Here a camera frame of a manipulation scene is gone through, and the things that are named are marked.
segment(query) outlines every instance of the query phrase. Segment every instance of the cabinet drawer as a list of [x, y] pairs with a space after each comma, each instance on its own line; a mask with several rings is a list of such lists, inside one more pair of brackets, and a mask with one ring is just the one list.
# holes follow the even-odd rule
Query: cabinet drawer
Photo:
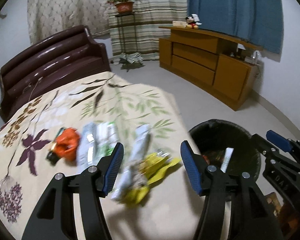
[[212, 53], [218, 52], [218, 38], [192, 32], [171, 30], [171, 41], [186, 44]]
[[212, 85], [214, 72], [199, 64], [181, 57], [172, 56], [172, 67], [182, 71], [183, 73], [193, 76], [194, 78], [210, 86]]
[[175, 42], [173, 43], [173, 54], [204, 65], [212, 70], [215, 70], [217, 66], [217, 55], [195, 47]]
[[220, 55], [213, 87], [237, 101], [246, 82], [248, 66], [234, 58]]
[[172, 42], [168, 39], [159, 39], [159, 61], [171, 65]]

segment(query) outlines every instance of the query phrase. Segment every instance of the trash can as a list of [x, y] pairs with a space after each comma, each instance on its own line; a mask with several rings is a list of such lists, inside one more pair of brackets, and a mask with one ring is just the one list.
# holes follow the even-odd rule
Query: trash can
[[248, 172], [256, 181], [261, 168], [259, 152], [250, 142], [251, 134], [241, 126], [218, 119], [202, 122], [190, 131], [201, 155], [205, 155], [210, 165], [221, 167], [227, 147], [233, 148], [226, 173], [240, 176]]

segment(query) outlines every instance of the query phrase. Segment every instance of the potted plant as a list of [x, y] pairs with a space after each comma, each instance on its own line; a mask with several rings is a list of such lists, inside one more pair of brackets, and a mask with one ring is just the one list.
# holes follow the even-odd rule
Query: potted plant
[[109, 0], [108, 4], [116, 6], [118, 13], [132, 12], [134, 0]]

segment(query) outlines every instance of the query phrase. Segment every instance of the blue gripper pad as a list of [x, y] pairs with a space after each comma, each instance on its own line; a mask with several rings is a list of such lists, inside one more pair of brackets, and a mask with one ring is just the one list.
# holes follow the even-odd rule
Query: blue gripper pad
[[198, 194], [202, 194], [201, 187], [201, 169], [197, 167], [195, 160], [200, 158], [202, 161], [203, 158], [200, 155], [197, 155], [191, 149], [188, 141], [183, 141], [180, 146], [181, 158], [183, 161], [183, 165], [186, 168], [186, 172], [188, 174], [188, 178], [190, 180], [191, 187]]
[[123, 145], [121, 143], [117, 143], [112, 154], [110, 156], [107, 156], [112, 157], [112, 160], [104, 177], [104, 185], [102, 191], [105, 195], [108, 195], [108, 193], [111, 192], [111, 190], [113, 189], [115, 179], [117, 178], [123, 160], [123, 153]]
[[266, 138], [269, 142], [273, 143], [274, 145], [279, 147], [284, 152], [289, 153], [292, 150], [292, 146], [291, 146], [290, 142], [286, 138], [282, 137], [280, 134], [277, 134], [276, 132], [274, 132], [272, 130], [269, 130], [266, 133]]

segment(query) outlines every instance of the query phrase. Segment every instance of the beige bedspread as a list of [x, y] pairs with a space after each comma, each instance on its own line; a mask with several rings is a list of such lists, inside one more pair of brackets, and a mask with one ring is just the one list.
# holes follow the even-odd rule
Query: beige bedspread
[[[111, 72], [72, 82], [24, 105], [0, 129], [0, 219], [15, 239], [22, 237], [41, 194], [53, 178], [78, 173], [73, 163], [60, 160], [55, 167], [45, 159], [49, 142], [60, 127], [79, 132], [91, 121], [115, 121], [125, 158], [131, 151], [134, 130], [151, 125], [150, 151], [162, 148], [180, 157], [180, 144], [188, 140], [197, 151], [171, 94], [159, 88], [130, 84]], [[109, 197], [101, 199], [114, 240], [192, 239], [201, 215], [203, 198], [191, 189], [184, 167], [167, 176], [150, 191], [141, 207], [128, 209]], [[78, 239], [85, 239], [79, 196], [74, 197]], [[222, 239], [226, 238], [230, 212], [226, 208]]]

